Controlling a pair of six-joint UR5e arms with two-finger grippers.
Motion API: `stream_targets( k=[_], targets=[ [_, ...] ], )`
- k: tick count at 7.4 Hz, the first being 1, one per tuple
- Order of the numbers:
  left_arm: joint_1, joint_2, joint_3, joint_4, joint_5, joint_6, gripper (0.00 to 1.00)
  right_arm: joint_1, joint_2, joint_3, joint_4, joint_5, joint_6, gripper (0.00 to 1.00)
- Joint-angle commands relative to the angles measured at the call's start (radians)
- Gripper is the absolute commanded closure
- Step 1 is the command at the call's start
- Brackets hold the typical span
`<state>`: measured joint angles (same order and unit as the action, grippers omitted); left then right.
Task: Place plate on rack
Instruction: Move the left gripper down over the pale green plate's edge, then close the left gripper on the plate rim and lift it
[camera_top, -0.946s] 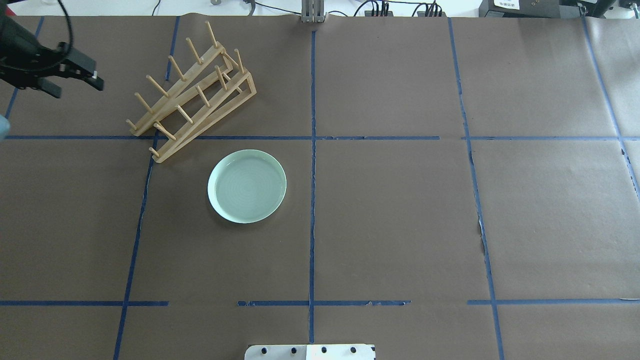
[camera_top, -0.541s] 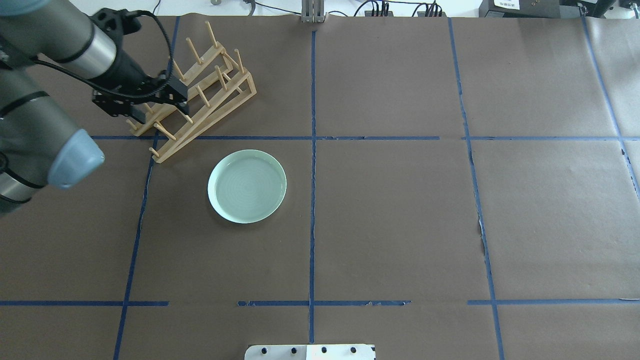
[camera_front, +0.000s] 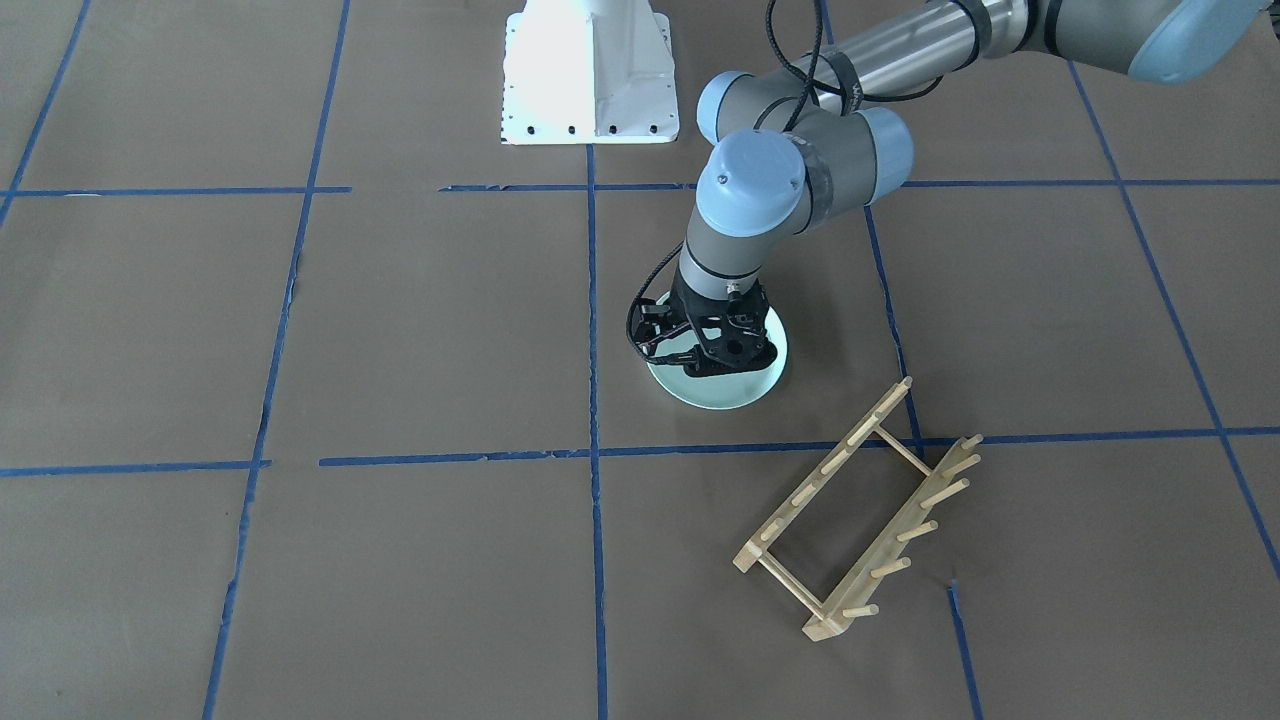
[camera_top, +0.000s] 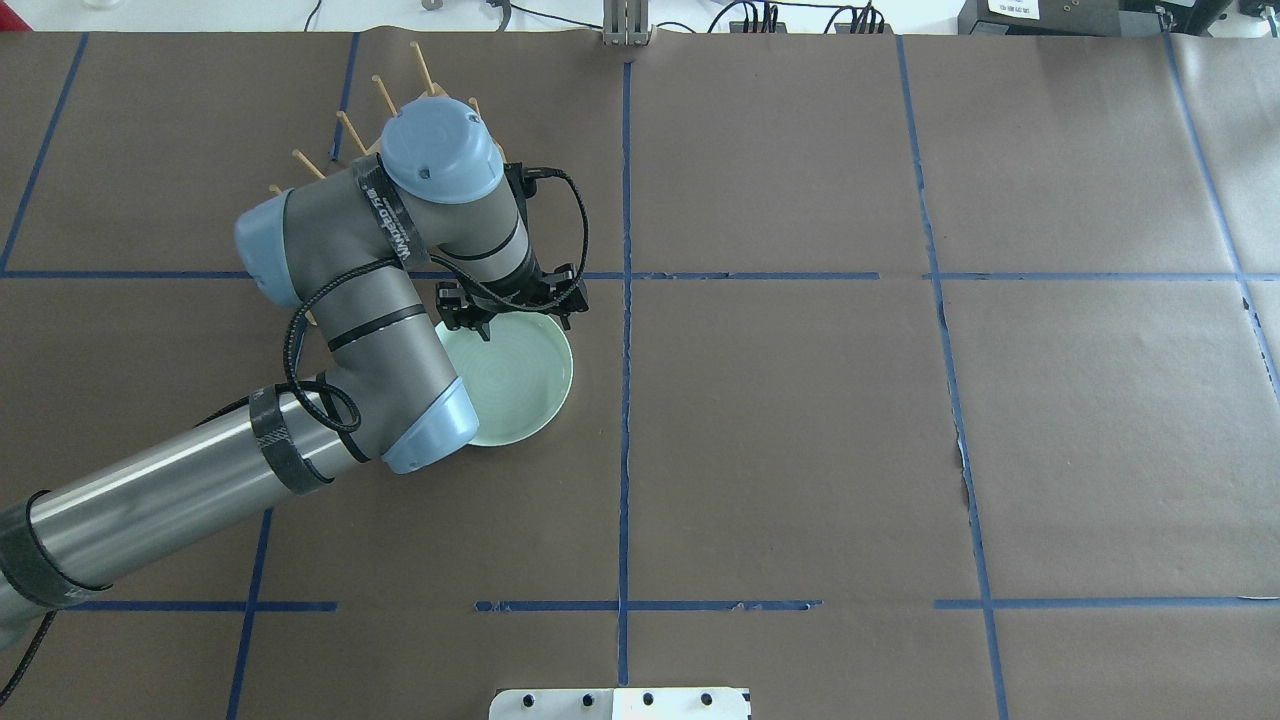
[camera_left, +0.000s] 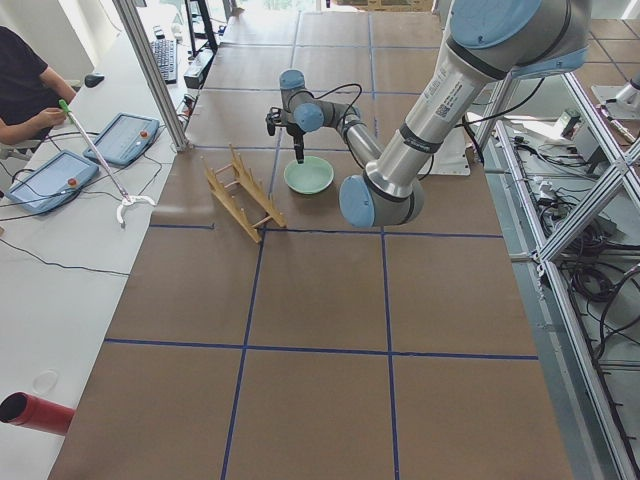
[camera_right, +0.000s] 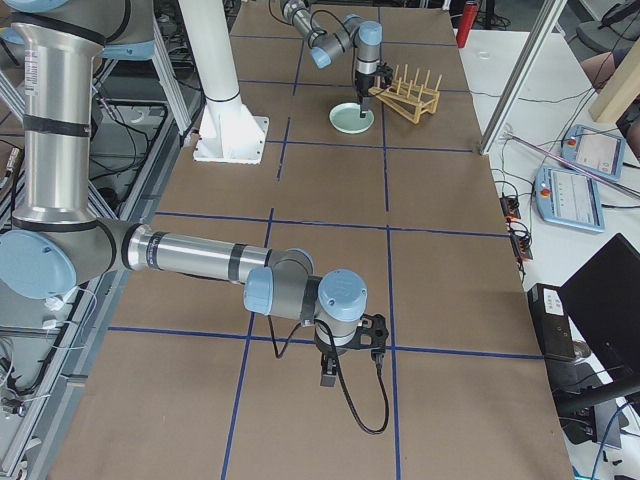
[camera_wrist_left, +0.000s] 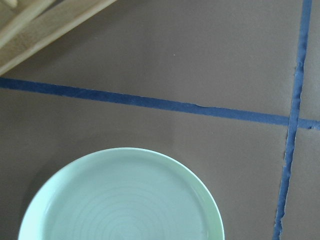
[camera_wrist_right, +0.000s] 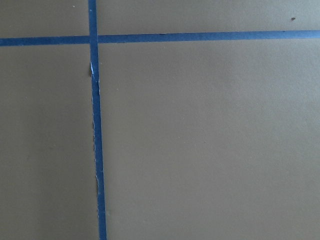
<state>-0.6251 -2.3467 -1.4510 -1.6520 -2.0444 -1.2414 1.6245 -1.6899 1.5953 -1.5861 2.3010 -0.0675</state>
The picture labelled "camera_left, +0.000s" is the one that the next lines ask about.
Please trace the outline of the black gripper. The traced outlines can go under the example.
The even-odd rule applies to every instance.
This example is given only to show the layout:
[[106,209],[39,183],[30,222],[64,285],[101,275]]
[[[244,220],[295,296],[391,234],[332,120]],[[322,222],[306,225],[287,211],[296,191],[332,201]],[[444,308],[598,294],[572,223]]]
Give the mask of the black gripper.
[[305,132],[295,123],[288,123],[285,130],[293,140],[296,162],[298,164],[303,164]]

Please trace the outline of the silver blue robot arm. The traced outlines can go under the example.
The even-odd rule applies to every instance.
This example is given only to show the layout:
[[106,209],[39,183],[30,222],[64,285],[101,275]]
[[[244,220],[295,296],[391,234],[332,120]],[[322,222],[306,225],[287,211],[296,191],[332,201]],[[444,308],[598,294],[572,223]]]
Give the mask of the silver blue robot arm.
[[589,1],[455,1],[433,77],[387,146],[354,107],[315,98],[298,70],[281,74],[282,105],[267,114],[267,132],[284,128],[301,161],[306,133],[335,129],[364,165],[340,187],[343,217],[361,228],[408,223],[424,205],[419,171],[484,87],[506,76],[544,78],[581,67],[591,12]]

